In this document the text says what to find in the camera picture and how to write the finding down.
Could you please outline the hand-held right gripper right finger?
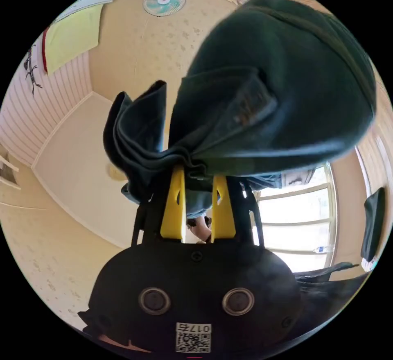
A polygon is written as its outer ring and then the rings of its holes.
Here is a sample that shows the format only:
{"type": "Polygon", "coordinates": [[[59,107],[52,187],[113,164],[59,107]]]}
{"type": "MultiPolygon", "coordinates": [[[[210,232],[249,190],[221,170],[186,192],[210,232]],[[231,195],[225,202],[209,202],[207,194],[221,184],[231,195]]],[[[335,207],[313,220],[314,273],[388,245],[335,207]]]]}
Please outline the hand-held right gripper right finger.
{"type": "Polygon", "coordinates": [[[215,176],[212,193],[211,242],[231,240],[235,237],[235,221],[230,201],[230,193],[225,176],[215,176]]]}

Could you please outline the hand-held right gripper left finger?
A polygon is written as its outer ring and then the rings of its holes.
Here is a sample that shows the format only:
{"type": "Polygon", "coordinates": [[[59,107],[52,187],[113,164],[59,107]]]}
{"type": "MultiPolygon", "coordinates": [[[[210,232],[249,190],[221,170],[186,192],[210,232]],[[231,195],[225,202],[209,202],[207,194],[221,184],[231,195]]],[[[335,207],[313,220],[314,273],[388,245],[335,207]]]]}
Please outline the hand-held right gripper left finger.
{"type": "Polygon", "coordinates": [[[183,168],[173,169],[160,228],[160,235],[166,240],[185,240],[186,198],[185,173],[183,168]]]}

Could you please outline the person's right hand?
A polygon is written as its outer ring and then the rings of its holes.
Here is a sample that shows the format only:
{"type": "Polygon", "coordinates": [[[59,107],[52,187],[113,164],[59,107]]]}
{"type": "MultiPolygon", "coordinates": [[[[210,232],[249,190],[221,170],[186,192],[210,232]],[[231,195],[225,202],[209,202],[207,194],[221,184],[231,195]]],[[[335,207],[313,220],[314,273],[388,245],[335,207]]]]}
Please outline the person's right hand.
{"type": "Polygon", "coordinates": [[[107,344],[110,344],[110,345],[112,345],[112,346],[117,346],[117,347],[123,348],[123,349],[128,349],[128,350],[133,350],[133,351],[140,351],[140,352],[144,352],[144,353],[150,353],[149,350],[142,349],[142,348],[140,348],[140,347],[134,346],[134,345],[131,343],[130,340],[128,341],[128,344],[126,344],[126,345],[120,344],[120,343],[118,343],[118,342],[116,342],[116,341],[110,339],[110,338],[107,337],[106,335],[100,335],[100,336],[98,337],[98,340],[100,340],[100,341],[102,341],[102,342],[105,342],[105,343],[107,343],[107,344]]]}

